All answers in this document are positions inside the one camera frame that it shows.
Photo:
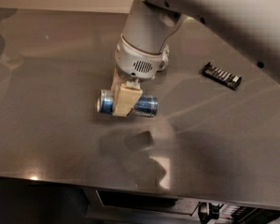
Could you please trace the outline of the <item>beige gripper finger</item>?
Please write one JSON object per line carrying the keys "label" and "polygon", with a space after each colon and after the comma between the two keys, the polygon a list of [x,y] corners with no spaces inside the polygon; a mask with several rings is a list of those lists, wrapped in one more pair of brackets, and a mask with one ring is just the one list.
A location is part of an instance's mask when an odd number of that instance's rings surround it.
{"label": "beige gripper finger", "polygon": [[112,86],[114,92],[113,115],[127,117],[143,94],[138,82],[126,81]]}
{"label": "beige gripper finger", "polygon": [[114,69],[114,74],[112,78],[112,85],[111,85],[111,90],[115,91],[117,86],[119,86],[121,83],[123,83],[124,80],[120,77],[118,70]]}

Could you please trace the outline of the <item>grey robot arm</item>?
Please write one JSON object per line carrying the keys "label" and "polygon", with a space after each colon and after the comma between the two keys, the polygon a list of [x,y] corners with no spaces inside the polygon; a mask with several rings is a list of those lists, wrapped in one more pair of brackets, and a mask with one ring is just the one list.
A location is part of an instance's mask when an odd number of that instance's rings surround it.
{"label": "grey robot arm", "polygon": [[280,84],[280,0],[135,0],[115,51],[115,116],[127,116],[143,93],[140,83],[165,69],[166,39],[187,16]]}

